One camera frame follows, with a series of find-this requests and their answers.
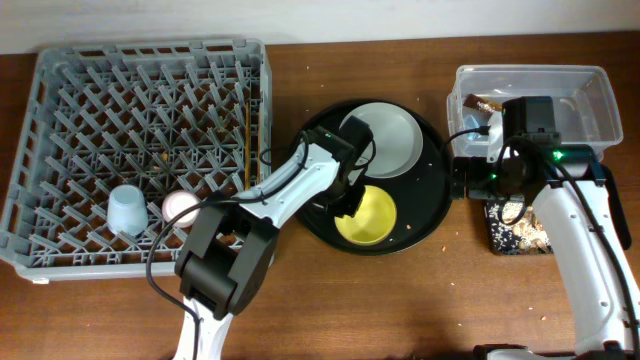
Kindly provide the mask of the pink plastic cup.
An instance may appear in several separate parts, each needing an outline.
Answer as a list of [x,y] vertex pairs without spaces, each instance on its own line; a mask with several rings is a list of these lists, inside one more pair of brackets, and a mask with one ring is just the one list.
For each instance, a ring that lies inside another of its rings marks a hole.
[[[176,190],[174,192],[171,192],[164,198],[162,202],[161,212],[163,219],[166,222],[169,222],[181,212],[194,205],[197,205],[199,202],[200,199],[193,193],[190,193],[188,191]],[[176,221],[175,226],[178,228],[190,227],[194,223],[198,212],[199,210],[196,209],[184,215]]]

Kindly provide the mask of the clear plastic waste bin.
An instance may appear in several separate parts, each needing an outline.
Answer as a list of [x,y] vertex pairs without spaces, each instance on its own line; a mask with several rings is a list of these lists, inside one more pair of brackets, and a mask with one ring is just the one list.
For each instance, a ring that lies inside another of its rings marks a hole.
[[598,66],[463,65],[447,97],[451,135],[488,124],[489,113],[464,105],[471,95],[498,105],[524,96],[549,96],[562,142],[588,144],[599,159],[623,140],[612,85]]

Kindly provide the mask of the round black serving tray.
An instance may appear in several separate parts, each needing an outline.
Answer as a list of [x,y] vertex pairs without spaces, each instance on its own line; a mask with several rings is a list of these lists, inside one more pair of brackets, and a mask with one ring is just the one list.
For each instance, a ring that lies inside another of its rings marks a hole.
[[[383,101],[353,100],[333,105],[314,116],[306,127],[322,126],[336,132],[348,113],[371,102]],[[408,172],[389,179],[374,179],[365,175],[362,177],[365,185],[379,187],[393,198],[397,220],[392,232],[376,245],[357,246],[340,235],[334,219],[318,206],[307,205],[297,213],[299,221],[316,237],[343,252],[377,256],[410,248],[435,231],[445,218],[452,202],[450,186],[443,170],[443,163],[448,161],[450,156],[440,152],[442,137],[416,112],[395,103],[390,104],[408,111],[417,120],[423,135],[421,156]]]

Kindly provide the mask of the yellow bowl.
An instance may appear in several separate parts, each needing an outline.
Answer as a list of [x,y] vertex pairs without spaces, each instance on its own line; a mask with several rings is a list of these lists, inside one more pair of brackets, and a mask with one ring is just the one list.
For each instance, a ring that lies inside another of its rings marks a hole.
[[353,216],[335,217],[340,235],[357,246],[382,242],[394,229],[397,209],[393,198],[383,189],[366,185],[358,210]]

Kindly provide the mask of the grey round plate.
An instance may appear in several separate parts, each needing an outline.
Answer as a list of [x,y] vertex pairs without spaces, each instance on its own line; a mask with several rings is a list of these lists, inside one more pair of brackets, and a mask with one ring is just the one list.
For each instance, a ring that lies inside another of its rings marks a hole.
[[389,179],[408,172],[419,160],[423,135],[417,120],[403,108],[386,102],[371,102],[356,107],[340,124],[355,116],[370,127],[376,155],[364,175]]

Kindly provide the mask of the grey plastic dishwasher rack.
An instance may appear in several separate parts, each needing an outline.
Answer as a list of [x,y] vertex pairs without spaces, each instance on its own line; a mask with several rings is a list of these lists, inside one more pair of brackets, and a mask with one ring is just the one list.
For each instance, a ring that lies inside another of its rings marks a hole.
[[[255,39],[49,48],[37,59],[1,218],[1,258],[36,284],[172,273],[187,233],[164,198],[245,190],[244,106],[256,185],[271,144],[271,69]],[[148,226],[107,226],[111,191],[138,187]]]

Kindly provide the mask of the black rectangular waste tray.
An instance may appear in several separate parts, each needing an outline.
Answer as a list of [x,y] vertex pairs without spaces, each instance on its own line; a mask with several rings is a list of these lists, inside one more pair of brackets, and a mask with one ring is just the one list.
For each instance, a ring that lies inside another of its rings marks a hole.
[[[631,247],[632,238],[623,207],[617,191],[612,172],[602,166],[605,185],[609,193],[609,210],[614,228],[624,250]],[[499,202],[484,203],[485,222],[488,230],[489,248],[496,255],[538,255],[552,254],[553,249],[542,224],[528,207],[523,217],[514,225],[505,225],[499,220],[499,212],[503,210],[504,220],[509,222],[516,218],[522,209],[519,202],[508,202],[500,207]]]

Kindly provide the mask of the light blue plastic cup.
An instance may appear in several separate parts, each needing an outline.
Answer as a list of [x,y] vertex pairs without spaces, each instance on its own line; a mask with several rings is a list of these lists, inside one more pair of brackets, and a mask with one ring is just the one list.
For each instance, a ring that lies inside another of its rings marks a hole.
[[148,226],[146,202],[142,191],[133,185],[119,185],[110,195],[107,208],[107,226],[118,235],[140,235]]

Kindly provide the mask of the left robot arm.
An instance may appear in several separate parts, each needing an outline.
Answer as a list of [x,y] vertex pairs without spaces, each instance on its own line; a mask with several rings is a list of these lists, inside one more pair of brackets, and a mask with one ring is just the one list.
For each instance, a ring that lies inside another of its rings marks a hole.
[[365,188],[357,161],[373,144],[370,126],[348,118],[338,132],[318,126],[258,185],[201,202],[174,272],[185,318],[178,359],[218,359],[232,319],[253,300],[272,261],[281,227],[309,201],[332,216],[353,215]]

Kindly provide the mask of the wooden chopstick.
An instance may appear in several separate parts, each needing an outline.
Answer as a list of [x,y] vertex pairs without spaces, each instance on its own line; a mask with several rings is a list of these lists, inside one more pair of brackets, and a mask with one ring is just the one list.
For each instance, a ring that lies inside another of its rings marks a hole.
[[244,119],[245,119],[245,165],[244,165],[244,188],[248,190],[250,188],[251,178],[251,111],[250,102],[247,100],[244,106]]
[[262,160],[261,160],[261,150],[262,150],[262,110],[263,110],[263,105],[259,106],[259,110],[258,110],[258,126],[257,126],[257,140],[258,140],[258,146],[257,146],[257,175],[256,175],[256,185],[260,184],[262,182]]

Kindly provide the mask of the food scraps pile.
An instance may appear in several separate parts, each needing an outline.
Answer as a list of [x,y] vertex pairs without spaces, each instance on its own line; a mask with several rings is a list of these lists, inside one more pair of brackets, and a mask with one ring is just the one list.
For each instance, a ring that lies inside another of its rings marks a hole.
[[508,202],[504,206],[487,202],[485,215],[488,225],[490,249],[498,255],[551,254],[552,247],[542,224],[528,207],[517,223],[512,222],[521,212],[522,204]]

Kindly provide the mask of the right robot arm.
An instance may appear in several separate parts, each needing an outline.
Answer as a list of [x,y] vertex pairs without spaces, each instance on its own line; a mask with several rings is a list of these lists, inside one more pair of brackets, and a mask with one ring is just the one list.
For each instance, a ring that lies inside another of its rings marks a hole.
[[639,356],[639,287],[624,255],[610,186],[591,140],[562,120],[549,96],[464,104],[489,114],[479,155],[445,166],[458,198],[531,209],[551,243],[576,331],[578,359]]

